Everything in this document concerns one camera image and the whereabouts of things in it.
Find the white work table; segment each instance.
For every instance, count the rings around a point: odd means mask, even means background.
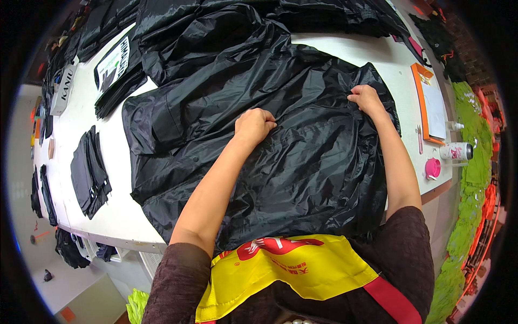
[[[421,43],[422,36],[416,35],[413,23],[410,23],[412,24],[410,26],[405,14],[400,13],[400,16],[406,21],[412,37]],[[47,165],[47,177],[60,227],[96,242],[140,251],[163,252],[166,247],[165,242],[147,220],[140,205],[130,196],[132,191],[130,149],[122,125],[122,104],[105,120],[97,120],[95,117],[94,103],[97,88],[94,82],[94,67],[132,26],[123,30],[88,62],[79,63],[68,106],[61,116],[54,117],[51,136],[55,141],[54,157],[51,160],[48,159],[49,140],[45,139],[42,147],[35,145],[34,164],[38,168],[38,180],[39,168],[42,164]],[[293,34],[292,42],[313,46],[357,66],[371,62],[396,102],[401,138],[412,159],[421,194],[449,183],[452,178],[451,167],[442,168],[437,181],[427,180],[424,174],[426,161],[431,157],[439,159],[439,146],[425,141],[423,154],[419,154],[418,136],[415,130],[417,125],[422,123],[421,112],[410,69],[417,60],[403,43],[396,43],[391,37],[374,38],[350,34]],[[434,67],[439,67],[439,63],[433,57],[429,59]],[[436,68],[433,72],[438,77],[433,78],[432,85],[442,90],[447,109],[451,109],[453,90],[448,83],[443,82],[441,68]],[[148,82],[133,95],[155,88],[156,85],[148,79]],[[96,131],[100,132],[100,147],[112,192],[108,195],[108,202],[90,220],[83,215],[77,202],[70,177],[70,163],[81,136],[92,125],[95,125]],[[449,142],[449,132],[447,136],[445,141]],[[48,217],[41,190],[39,195],[42,213]]]

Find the yellow apron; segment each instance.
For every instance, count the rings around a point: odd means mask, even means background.
[[[326,300],[378,277],[343,236],[265,237],[219,254],[196,309],[196,322],[223,318],[276,280],[302,298]]]

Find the green garment pile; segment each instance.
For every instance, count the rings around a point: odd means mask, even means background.
[[[144,308],[148,303],[149,294],[133,288],[133,293],[128,296],[129,304],[126,304],[128,319],[131,324],[141,324],[144,316]]]
[[[462,266],[482,219],[485,189],[491,180],[493,135],[487,121],[479,115],[479,100],[466,82],[454,82],[453,90],[458,122],[464,124],[462,138],[473,145],[473,159],[462,169],[459,216],[446,247],[449,256],[435,280],[426,324],[443,324],[461,297],[466,281]]]

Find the brown sleeve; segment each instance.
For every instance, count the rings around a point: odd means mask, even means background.
[[[194,323],[210,279],[210,257],[189,243],[168,246],[156,270],[142,324]]]
[[[373,247],[387,280],[414,305],[424,320],[434,295],[430,233],[423,213],[408,206],[388,219]]]

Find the hand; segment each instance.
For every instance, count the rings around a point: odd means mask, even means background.
[[[234,138],[255,148],[275,127],[275,117],[269,111],[260,108],[249,109],[236,120]]]
[[[387,114],[385,107],[381,103],[376,90],[367,85],[356,86],[351,89],[353,94],[347,96],[347,99],[357,103],[361,111],[369,115],[370,118],[377,119]]]

